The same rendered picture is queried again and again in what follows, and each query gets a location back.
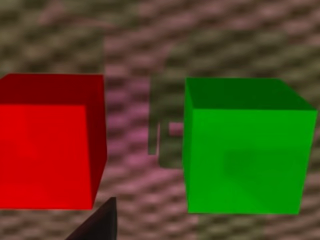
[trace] green cube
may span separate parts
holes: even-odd
[[[316,118],[279,79],[187,78],[188,212],[298,214]]]

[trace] red cube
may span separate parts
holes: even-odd
[[[6,75],[0,209],[92,209],[106,142],[103,75]]]

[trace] blurry background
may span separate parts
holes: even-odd
[[[317,240],[319,140],[300,215],[198,216],[186,214],[179,138],[158,159],[148,155],[155,150],[148,130],[181,117],[179,103],[168,110],[165,100],[182,98],[186,67],[204,75],[276,75],[319,108],[319,20],[316,0],[3,0],[0,74],[105,74],[108,162],[95,208],[117,197],[119,240]],[[169,79],[177,83],[162,83]],[[157,115],[149,128],[152,86]],[[2,210],[0,238],[63,240],[91,213]]]

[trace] black triangular object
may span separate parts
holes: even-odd
[[[117,199],[111,197],[65,240],[117,240]]]

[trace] block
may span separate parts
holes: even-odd
[[[91,209],[107,161],[104,77],[0,79],[0,209]]]
[[[111,197],[65,240],[117,240],[117,198]]]
[[[298,214],[317,111],[273,78],[185,83],[189,213]]]

